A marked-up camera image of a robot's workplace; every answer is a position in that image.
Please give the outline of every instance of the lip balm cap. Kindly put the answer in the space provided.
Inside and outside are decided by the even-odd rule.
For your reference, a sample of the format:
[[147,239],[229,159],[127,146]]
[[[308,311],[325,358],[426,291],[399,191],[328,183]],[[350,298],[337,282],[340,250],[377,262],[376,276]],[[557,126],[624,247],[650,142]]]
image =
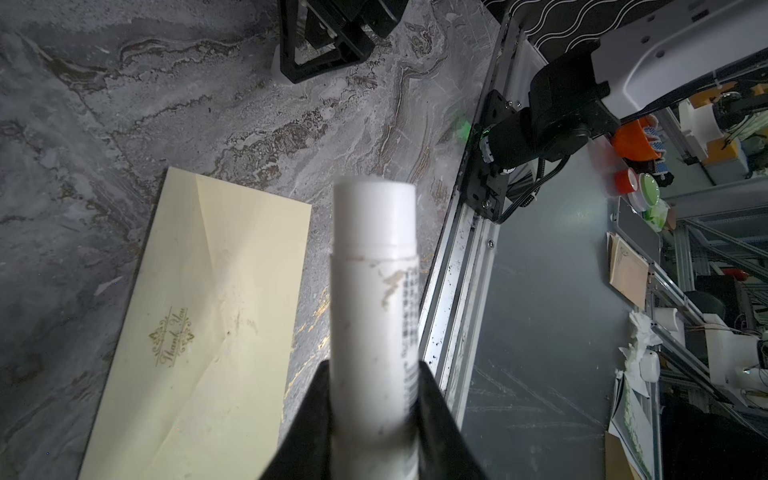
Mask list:
[[378,177],[333,187],[333,255],[395,259],[416,255],[416,188]]

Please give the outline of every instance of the metal frame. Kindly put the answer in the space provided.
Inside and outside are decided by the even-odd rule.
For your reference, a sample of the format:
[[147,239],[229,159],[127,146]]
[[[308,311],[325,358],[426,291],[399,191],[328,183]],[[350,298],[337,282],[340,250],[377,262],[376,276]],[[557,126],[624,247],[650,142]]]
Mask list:
[[696,289],[694,263],[690,255],[690,236],[688,228],[681,225],[673,232],[674,255],[677,265],[677,284],[684,292]]
[[[494,63],[483,85],[474,124],[482,117],[488,93],[494,89],[504,91],[519,35],[519,28],[507,12],[496,39]],[[469,142],[465,149],[457,185],[472,154],[472,145]],[[419,356],[432,370],[459,428],[464,418],[497,238],[498,225],[464,204],[455,188],[422,298]]]
[[699,230],[710,233],[715,237],[725,240],[726,242],[731,243],[733,245],[736,245],[737,247],[741,247],[744,250],[747,250],[748,252],[754,253],[756,257],[762,258],[763,260],[768,260],[768,252],[766,252],[765,250],[749,245],[748,243],[745,243],[737,238],[734,238],[731,235],[727,235],[719,230],[715,230],[712,227],[709,227],[708,225],[701,223],[699,220],[685,220],[685,223],[691,225],[692,227],[696,227]]
[[732,402],[710,381],[710,370],[698,358],[693,356],[684,346],[679,344],[672,335],[659,324],[653,326],[653,331],[661,338],[661,351],[659,352],[672,365],[680,370],[691,381],[695,382],[702,390],[709,393],[718,402]]
[[667,138],[669,138],[669,141],[675,146],[677,152],[682,157],[683,162],[688,165],[698,163],[699,160],[696,158],[696,155],[690,152],[691,148],[688,138],[680,131],[680,122],[674,116],[672,110],[669,107],[662,108],[659,111],[655,111],[654,115],[659,120],[664,133],[667,134]]
[[656,263],[650,265],[650,285],[670,305],[675,306],[691,325],[705,324],[699,307],[688,299],[683,290]]
[[659,382],[648,382],[650,395],[650,427],[654,432],[654,478],[663,480],[664,459],[661,449],[661,390]]
[[712,253],[713,255],[723,259],[724,261],[730,263],[733,266],[738,266],[740,269],[745,270],[755,277],[761,279],[763,282],[768,283],[768,270],[762,268],[761,266],[752,263],[748,260],[743,260],[740,258],[733,257],[729,255],[728,253],[724,253],[720,250],[718,250],[715,247],[710,247],[709,245],[701,245],[701,248],[705,249],[707,252]]

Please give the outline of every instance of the white plastic part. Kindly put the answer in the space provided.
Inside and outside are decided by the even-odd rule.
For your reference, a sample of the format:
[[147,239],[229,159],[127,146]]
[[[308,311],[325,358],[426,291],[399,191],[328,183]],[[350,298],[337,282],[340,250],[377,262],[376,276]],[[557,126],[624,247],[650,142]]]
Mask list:
[[725,65],[768,48],[765,0],[675,0],[600,37],[594,78],[617,118]]
[[654,321],[667,329],[679,344],[685,346],[685,326],[677,316],[676,308],[654,308]]
[[705,323],[707,335],[707,359],[709,360],[710,381],[734,394],[743,405],[737,378],[738,369],[751,369],[760,363],[757,353],[757,337],[737,335],[717,324]]
[[661,376],[659,355],[653,350],[646,350],[640,360],[640,377],[646,382],[656,383]]
[[716,313],[702,313],[701,316],[703,317],[705,323],[712,323],[714,325],[728,327],[723,319],[720,318],[720,315],[717,315]]
[[680,114],[680,132],[696,157],[705,161],[709,156],[707,144],[724,136],[715,120],[713,105],[694,108],[686,99],[680,102],[677,110]]
[[415,188],[361,177],[333,190],[331,476],[416,478]]

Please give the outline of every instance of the red cup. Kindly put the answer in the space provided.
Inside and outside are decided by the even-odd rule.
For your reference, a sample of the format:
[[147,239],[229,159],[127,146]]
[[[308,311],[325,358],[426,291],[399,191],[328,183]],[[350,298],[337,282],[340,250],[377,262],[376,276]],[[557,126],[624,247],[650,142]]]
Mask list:
[[619,190],[619,194],[621,195],[636,192],[640,186],[639,182],[637,181],[637,174],[634,173],[634,170],[631,168],[616,172],[614,175],[614,181],[616,182],[616,188]]

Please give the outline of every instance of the gray floor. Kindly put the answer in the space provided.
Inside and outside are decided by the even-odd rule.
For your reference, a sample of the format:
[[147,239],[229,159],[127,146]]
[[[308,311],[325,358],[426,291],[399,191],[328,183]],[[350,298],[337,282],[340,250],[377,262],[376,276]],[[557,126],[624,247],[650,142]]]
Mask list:
[[607,282],[625,168],[600,138],[502,224],[462,433],[490,478],[604,477],[630,304]]
[[330,185],[413,182],[432,261],[498,25],[411,2],[364,64],[270,79],[276,2],[0,3],[0,478],[77,474],[168,166],[313,205],[283,428],[328,354]]

